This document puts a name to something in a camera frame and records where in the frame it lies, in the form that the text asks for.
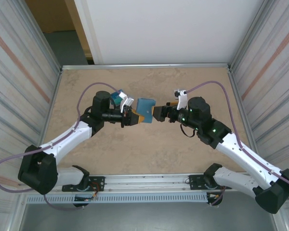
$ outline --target corrugated metal wall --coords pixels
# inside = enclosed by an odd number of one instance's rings
[[[252,36],[234,78],[260,155],[289,168],[289,0],[269,1]]]
[[[23,1],[0,0],[0,159],[38,145],[60,75]],[[0,183],[17,186],[21,159],[0,166]],[[14,195],[0,190],[0,230]]]

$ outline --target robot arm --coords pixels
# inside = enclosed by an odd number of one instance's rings
[[[144,117],[137,114],[132,108],[133,99],[124,93],[119,95],[123,100],[120,108],[110,109],[110,94],[99,91],[93,98],[92,106],[87,108],[71,128],[52,141],[35,147],[29,146],[26,152],[51,146],[42,152],[24,156],[21,163],[18,179],[41,194],[47,194],[55,186],[78,185],[80,190],[87,188],[89,172],[81,167],[57,168],[57,165],[71,150],[83,141],[91,138],[104,127],[104,122],[121,123],[121,127],[141,123]],[[68,137],[59,143],[56,141]]]
[[[179,99],[178,103],[154,107],[153,117],[160,122],[169,118],[170,123],[177,121],[185,127],[194,129],[203,143],[226,154],[249,174],[248,176],[236,173],[219,164],[213,164],[204,172],[205,181],[209,186],[214,188],[218,184],[241,191],[255,198],[256,202],[267,212],[276,213],[289,197],[289,185],[257,164],[241,150],[237,144],[236,135],[225,124],[212,118],[210,106],[202,97],[193,97],[187,103],[182,103],[180,97],[184,99],[184,102],[187,101],[186,97],[182,96],[182,92],[186,94],[183,90],[175,92],[175,96]],[[252,157],[289,180],[289,169],[281,171],[249,147],[241,144]]]

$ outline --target blue object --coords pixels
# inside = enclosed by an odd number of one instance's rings
[[[122,101],[122,98],[119,97],[119,93],[114,92],[114,93],[110,94],[110,96],[111,96],[111,98],[114,100],[114,102],[115,102],[115,104],[116,104],[116,107],[120,106],[120,103],[121,103],[121,101]]]
[[[152,123],[152,107],[154,107],[155,105],[156,101],[153,99],[138,99],[136,112],[144,116],[143,123]]]

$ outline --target tan table surface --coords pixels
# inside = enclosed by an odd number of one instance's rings
[[[45,141],[54,139],[73,125],[77,118],[77,101],[91,83],[105,82],[123,89],[134,97],[133,108],[136,108],[137,98],[152,98],[157,105],[165,105],[174,101],[174,89],[189,90],[208,80],[219,81],[225,86],[241,140],[248,144],[225,68],[65,70]],[[91,87],[80,104],[81,112],[92,104],[93,96],[99,90],[113,92],[102,85]],[[208,84],[188,96],[202,96],[211,106],[213,117],[233,129],[225,96],[218,85]],[[192,134],[190,128],[185,128],[185,131]],[[212,163],[242,171],[231,159],[203,144],[197,137],[183,135],[179,123],[166,120],[125,128],[118,123],[105,123],[96,135],[66,155],[59,166],[79,165],[91,174],[158,174],[199,173]]]

